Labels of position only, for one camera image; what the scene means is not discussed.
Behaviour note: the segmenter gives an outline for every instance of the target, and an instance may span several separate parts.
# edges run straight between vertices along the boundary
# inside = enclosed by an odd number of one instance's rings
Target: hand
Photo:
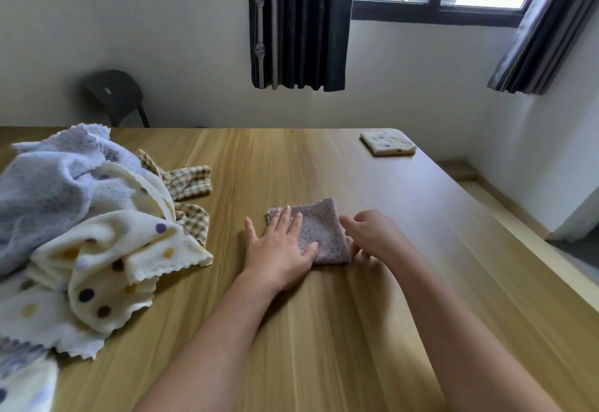
[[[372,255],[385,262],[397,249],[412,246],[395,222],[378,210],[364,210],[353,219],[341,215],[339,222],[353,239],[352,255],[362,250],[364,257]]]
[[[272,287],[275,294],[299,283],[310,271],[318,255],[318,243],[308,245],[300,253],[299,239],[303,216],[291,217],[291,207],[273,215],[266,233],[256,237],[251,219],[246,218],[246,268],[249,274]]]

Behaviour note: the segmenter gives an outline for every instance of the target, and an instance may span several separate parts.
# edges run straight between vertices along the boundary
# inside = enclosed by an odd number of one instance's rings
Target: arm
[[[390,218],[369,210],[340,222],[354,239],[353,251],[378,257],[397,279],[452,411],[559,411]]]
[[[258,239],[246,219],[244,271],[183,351],[141,398],[135,412],[230,410],[243,361],[273,298],[310,271],[318,245],[298,249],[302,215],[286,207]]]

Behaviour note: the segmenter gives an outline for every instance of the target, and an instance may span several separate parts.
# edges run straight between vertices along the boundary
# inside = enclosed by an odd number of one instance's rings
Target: brown plaid cloth
[[[196,204],[182,204],[181,199],[207,195],[212,192],[210,166],[184,167],[166,172],[152,160],[146,152],[139,151],[139,159],[144,169],[156,174],[166,185],[175,202],[177,223],[188,231],[202,246],[208,238],[208,212]]]
[[[207,195],[212,192],[210,166],[192,166],[166,172],[143,150],[139,151],[141,166],[162,179],[174,201]]]

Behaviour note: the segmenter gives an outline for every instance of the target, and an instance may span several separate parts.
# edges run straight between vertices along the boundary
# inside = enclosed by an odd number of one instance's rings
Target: dark curtain
[[[251,82],[345,88],[353,0],[249,0]]]
[[[543,95],[584,28],[597,0],[533,0],[489,87]]]

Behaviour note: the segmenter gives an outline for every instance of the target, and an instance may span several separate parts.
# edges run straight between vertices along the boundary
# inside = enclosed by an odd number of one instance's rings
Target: black chair
[[[146,112],[141,105],[144,95],[127,73],[120,70],[99,72],[85,78],[83,86],[100,100],[113,127],[118,127],[125,117],[137,109],[144,127],[150,128]]]

